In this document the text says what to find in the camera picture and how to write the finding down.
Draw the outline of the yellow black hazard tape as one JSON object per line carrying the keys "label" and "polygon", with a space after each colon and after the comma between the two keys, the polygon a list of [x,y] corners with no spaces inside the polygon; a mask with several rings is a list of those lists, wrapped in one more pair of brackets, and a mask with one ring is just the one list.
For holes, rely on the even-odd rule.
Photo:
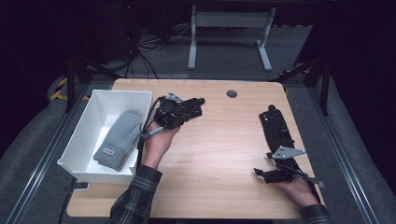
{"label": "yellow black hazard tape", "polygon": [[[49,99],[50,100],[68,100],[68,78],[67,77],[60,77],[58,78],[53,84],[56,84],[54,89],[49,94]],[[75,81],[74,84],[74,92],[75,96],[77,98],[77,95],[79,91],[82,90],[82,84],[79,84],[77,81]],[[80,98],[83,101],[88,101],[91,96],[89,94],[86,94],[85,91],[82,93],[82,97]]]}

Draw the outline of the black metal stand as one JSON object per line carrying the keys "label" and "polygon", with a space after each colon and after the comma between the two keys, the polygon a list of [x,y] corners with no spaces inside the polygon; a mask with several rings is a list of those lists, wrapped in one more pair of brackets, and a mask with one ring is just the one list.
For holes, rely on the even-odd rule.
{"label": "black metal stand", "polygon": [[116,80],[120,78],[119,75],[113,71],[105,68],[96,61],[89,59],[86,56],[72,54],[66,64],[66,77],[67,77],[67,107],[65,112],[68,113],[72,110],[76,101],[76,88],[75,88],[75,77],[78,78],[80,83],[87,84],[91,81],[91,72],[87,66],[91,66],[98,70],[100,74],[105,74],[108,77]]}
{"label": "black metal stand", "polygon": [[291,71],[284,71],[279,77],[269,79],[269,82],[282,83],[292,77],[301,74],[307,70],[308,73],[303,81],[306,87],[315,87],[319,80],[321,80],[321,89],[319,97],[319,107],[324,116],[328,115],[328,95],[330,85],[330,66],[325,59],[316,59],[309,63],[304,63]]}

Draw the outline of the grey metal floor rail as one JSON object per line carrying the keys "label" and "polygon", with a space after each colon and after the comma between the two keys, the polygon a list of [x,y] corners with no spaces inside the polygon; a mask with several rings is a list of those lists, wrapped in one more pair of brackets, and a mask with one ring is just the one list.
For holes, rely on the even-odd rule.
{"label": "grey metal floor rail", "polygon": [[307,94],[315,106],[315,111],[319,115],[319,119],[324,126],[327,135],[332,143],[333,154],[340,166],[343,176],[346,180],[348,188],[358,206],[365,224],[379,224],[377,215],[369,202],[367,195],[358,179],[355,170],[350,163],[342,143],[332,126],[331,120],[322,111],[319,102],[319,96],[314,88],[307,88]]}
{"label": "grey metal floor rail", "polygon": [[23,216],[25,215],[31,201],[35,196],[35,193],[37,192],[46,172],[50,167],[50,163],[52,162],[55,154],[58,151],[60,141],[64,136],[64,132],[68,126],[68,123],[70,119],[74,116],[88,88],[88,84],[81,84],[77,88],[77,91],[74,92],[74,102],[71,105],[67,106],[61,120],[57,124],[56,130],[54,131],[49,141],[49,144],[43,152],[43,155],[41,156],[37,166],[30,175],[29,180],[21,193],[21,196],[17,200],[4,224],[21,223]]}

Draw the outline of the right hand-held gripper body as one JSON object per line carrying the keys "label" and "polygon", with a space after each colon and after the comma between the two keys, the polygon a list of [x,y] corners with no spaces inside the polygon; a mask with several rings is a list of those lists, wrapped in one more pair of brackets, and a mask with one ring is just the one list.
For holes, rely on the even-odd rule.
{"label": "right hand-held gripper body", "polygon": [[306,177],[296,160],[296,156],[304,155],[305,151],[291,148],[291,147],[280,147],[275,153],[268,153],[267,157],[275,162],[276,169],[270,171],[271,173],[267,175],[273,178],[274,183],[278,182],[290,182],[297,177]]}

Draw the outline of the black gripper dock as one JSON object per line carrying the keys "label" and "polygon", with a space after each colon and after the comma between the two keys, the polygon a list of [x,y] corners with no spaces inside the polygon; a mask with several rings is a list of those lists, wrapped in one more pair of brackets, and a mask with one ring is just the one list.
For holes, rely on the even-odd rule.
{"label": "black gripper dock", "polygon": [[204,98],[191,98],[191,99],[186,100],[184,102],[191,102],[191,104],[192,104],[192,111],[189,113],[189,114],[191,114],[191,118],[192,119],[200,117],[202,115],[201,106],[205,103],[205,99]]}
{"label": "black gripper dock", "polygon": [[274,105],[269,105],[268,110],[259,115],[262,123],[266,142],[272,153],[280,147],[294,148],[294,140],[291,138],[289,127],[283,114]]}

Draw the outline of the grey table bracket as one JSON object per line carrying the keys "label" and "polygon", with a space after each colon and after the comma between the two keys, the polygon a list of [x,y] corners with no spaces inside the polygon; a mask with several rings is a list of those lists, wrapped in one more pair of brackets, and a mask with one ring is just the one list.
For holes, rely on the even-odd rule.
{"label": "grey table bracket", "polygon": [[324,184],[323,181],[319,181],[319,180],[317,180],[317,179],[314,178],[314,177],[310,177],[309,179],[310,179],[310,181],[311,181],[313,184],[318,185],[319,188],[322,188],[322,189],[325,188],[325,184]]}

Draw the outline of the person's left hand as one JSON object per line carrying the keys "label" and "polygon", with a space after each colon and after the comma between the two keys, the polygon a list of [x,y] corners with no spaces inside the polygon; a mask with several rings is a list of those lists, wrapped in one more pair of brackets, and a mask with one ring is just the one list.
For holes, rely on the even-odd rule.
{"label": "person's left hand", "polygon": [[145,142],[146,157],[142,164],[152,169],[157,169],[164,154],[172,144],[174,136],[179,132],[179,128],[164,130],[150,136]]}

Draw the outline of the grey knit mitten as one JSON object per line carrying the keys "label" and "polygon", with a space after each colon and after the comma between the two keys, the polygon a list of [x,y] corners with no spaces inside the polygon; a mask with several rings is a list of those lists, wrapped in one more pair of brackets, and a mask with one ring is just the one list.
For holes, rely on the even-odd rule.
{"label": "grey knit mitten", "polygon": [[140,126],[141,118],[134,111],[121,113],[93,155],[93,159],[105,167],[120,171],[136,137],[140,134]]}

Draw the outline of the person's right hand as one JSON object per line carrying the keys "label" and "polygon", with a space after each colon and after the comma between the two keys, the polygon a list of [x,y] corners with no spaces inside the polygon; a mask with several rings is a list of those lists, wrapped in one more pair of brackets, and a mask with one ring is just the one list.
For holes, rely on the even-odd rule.
{"label": "person's right hand", "polygon": [[283,189],[301,207],[318,204],[311,188],[301,178],[293,179],[290,182],[279,182],[276,183],[276,186]]}

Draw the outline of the white box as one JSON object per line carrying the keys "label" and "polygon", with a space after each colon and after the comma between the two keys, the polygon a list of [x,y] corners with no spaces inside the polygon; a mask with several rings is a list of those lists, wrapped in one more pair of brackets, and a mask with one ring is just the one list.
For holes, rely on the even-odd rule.
{"label": "white box", "polygon": [[93,156],[120,114],[135,112],[141,130],[152,103],[150,91],[93,90],[62,157],[57,163],[79,182],[129,184],[135,174],[138,157],[137,136],[121,162],[120,170],[106,167]]}

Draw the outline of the white metal desk frame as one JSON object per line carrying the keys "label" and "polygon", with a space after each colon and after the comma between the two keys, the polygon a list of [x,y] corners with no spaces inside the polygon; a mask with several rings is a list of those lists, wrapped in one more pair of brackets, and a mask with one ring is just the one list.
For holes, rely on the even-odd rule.
{"label": "white metal desk frame", "polygon": [[200,11],[196,5],[191,7],[191,44],[188,59],[188,69],[194,70],[197,56],[196,30],[198,27],[223,28],[262,28],[262,38],[256,41],[262,65],[266,72],[272,70],[272,65],[266,51],[266,42],[275,18],[276,8],[271,7],[266,12],[220,12]]}

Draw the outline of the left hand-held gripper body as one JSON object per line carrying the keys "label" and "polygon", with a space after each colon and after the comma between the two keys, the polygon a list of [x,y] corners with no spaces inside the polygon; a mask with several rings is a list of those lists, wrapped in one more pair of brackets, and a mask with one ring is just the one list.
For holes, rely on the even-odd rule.
{"label": "left hand-held gripper body", "polygon": [[156,109],[154,120],[166,130],[180,127],[184,121],[181,117],[182,100],[169,92],[160,99],[160,106]]}

